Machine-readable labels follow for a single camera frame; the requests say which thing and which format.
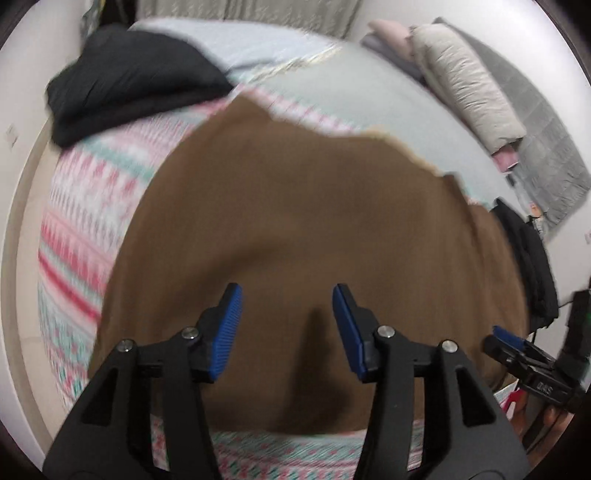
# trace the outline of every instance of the bed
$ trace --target bed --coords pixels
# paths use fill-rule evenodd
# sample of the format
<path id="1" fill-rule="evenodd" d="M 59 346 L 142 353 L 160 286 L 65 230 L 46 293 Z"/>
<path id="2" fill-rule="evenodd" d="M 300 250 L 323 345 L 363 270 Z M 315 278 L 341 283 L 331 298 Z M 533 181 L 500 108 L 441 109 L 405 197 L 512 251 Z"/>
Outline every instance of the bed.
<path id="1" fill-rule="evenodd" d="M 503 197 L 521 211 L 513 190 L 472 133 L 422 86 L 364 49 L 281 27 L 224 25 L 249 30 L 248 41 L 242 37 L 248 55 L 236 58 L 227 39 L 237 35 L 218 31 L 191 36 L 197 24 L 178 22 L 135 28 L 174 30 L 176 36 L 205 46 L 238 82 L 236 89 L 228 98 L 141 119 L 78 142 L 62 152 L 51 182 L 41 227 L 38 301 L 47 355 L 68 410 L 87 381 L 106 285 L 143 192 L 176 145 L 239 93 L 279 118 L 327 135 L 367 129 L 395 135 L 439 171 L 456 173 L 473 201 L 492 206 Z M 268 51 L 256 50 L 258 39 L 268 34 L 275 36 L 276 52 L 282 54 L 269 58 Z M 165 465 L 162 425 L 155 417 L 153 432 L 156 463 Z M 219 432 L 213 440 L 224 478 L 299 478 L 311 467 L 321 478 L 349 478 L 363 432 L 320 437 Z M 417 423 L 411 467 L 420 462 L 420 442 Z M 258 453 L 262 444 L 273 445 L 265 456 Z"/>

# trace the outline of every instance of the blue gripper pad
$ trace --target blue gripper pad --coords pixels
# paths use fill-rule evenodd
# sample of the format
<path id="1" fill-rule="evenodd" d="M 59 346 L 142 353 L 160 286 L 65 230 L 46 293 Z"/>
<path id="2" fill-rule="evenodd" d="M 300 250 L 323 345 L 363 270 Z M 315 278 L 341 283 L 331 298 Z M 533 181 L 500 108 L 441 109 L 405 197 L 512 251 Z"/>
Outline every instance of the blue gripper pad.
<path id="1" fill-rule="evenodd" d="M 351 371 L 362 382 L 374 381 L 374 373 L 379 368 L 373 337 L 378 321 L 370 310 L 357 306 L 345 284 L 338 284 L 333 289 L 332 303 Z"/>
<path id="2" fill-rule="evenodd" d="M 228 363 L 242 314 L 242 287 L 236 283 L 230 283 L 216 309 L 218 327 L 211 342 L 208 366 L 212 381 L 217 380 Z"/>
<path id="3" fill-rule="evenodd" d="M 523 352 L 525 349 L 525 340 L 505 330 L 503 327 L 495 325 L 492 328 L 492 334 L 501 342 L 506 343 L 507 345 L 513 347 L 515 350 Z"/>

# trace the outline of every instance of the wall outlet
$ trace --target wall outlet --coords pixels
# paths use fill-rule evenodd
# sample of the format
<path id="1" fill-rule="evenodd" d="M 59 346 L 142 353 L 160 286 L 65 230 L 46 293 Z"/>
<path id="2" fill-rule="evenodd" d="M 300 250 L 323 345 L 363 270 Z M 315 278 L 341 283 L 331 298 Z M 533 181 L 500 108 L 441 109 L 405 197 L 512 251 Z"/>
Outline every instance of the wall outlet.
<path id="1" fill-rule="evenodd" d="M 10 150 L 12 150 L 12 148 L 14 147 L 14 144 L 18 140 L 17 128 L 13 124 L 11 124 L 10 127 L 8 127 L 8 130 L 6 130 L 6 133 L 4 134 L 4 138 L 6 138 L 6 142 L 8 143 L 8 148 L 10 148 Z"/>

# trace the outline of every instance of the hand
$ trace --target hand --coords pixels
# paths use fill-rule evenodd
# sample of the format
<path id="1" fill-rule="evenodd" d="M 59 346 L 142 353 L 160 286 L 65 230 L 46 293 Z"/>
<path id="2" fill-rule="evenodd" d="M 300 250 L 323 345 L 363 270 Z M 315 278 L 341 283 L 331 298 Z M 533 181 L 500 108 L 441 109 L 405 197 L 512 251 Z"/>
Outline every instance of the hand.
<path id="1" fill-rule="evenodd" d="M 524 435 L 526 426 L 525 419 L 525 406 L 527 405 L 528 394 L 524 394 L 515 405 L 515 412 L 511 419 L 511 424 L 515 430 L 515 433 L 521 440 Z M 540 442 L 532 452 L 528 455 L 530 464 L 535 467 L 542 461 L 546 454 L 556 445 L 560 436 L 569 426 L 570 421 L 573 419 L 573 414 L 568 413 L 564 410 L 559 410 L 556 407 L 548 407 L 544 412 L 544 426 L 551 427 L 554 425 L 552 430 L 549 431 L 548 435 Z"/>

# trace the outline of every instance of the cable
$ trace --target cable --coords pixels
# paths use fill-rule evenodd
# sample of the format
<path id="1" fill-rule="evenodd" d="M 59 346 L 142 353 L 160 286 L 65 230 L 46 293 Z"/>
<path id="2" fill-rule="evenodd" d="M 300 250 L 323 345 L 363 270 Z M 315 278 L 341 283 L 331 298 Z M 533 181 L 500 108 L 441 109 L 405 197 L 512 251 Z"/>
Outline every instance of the cable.
<path id="1" fill-rule="evenodd" d="M 591 291 L 591 277 L 589 278 L 589 290 Z M 560 310 L 562 307 L 566 307 L 567 305 L 570 305 L 574 300 L 574 297 L 571 298 L 569 301 L 565 301 L 564 303 L 561 303 L 560 305 L 558 305 L 558 309 Z"/>
<path id="2" fill-rule="evenodd" d="M 552 426 L 546 430 L 546 432 L 538 439 L 537 442 L 535 442 L 532 446 L 530 446 L 530 448 L 527 449 L 526 451 L 526 455 L 529 455 L 531 452 L 533 452 L 536 448 L 538 448 L 540 446 L 540 443 L 542 443 L 544 440 L 546 440 L 546 437 L 548 436 L 548 434 L 554 430 L 554 427 L 556 427 L 556 424 L 558 423 L 559 418 L 562 416 L 561 413 L 558 414 L 558 416 L 556 417 L 556 420 L 554 420 L 554 423 L 552 424 Z"/>

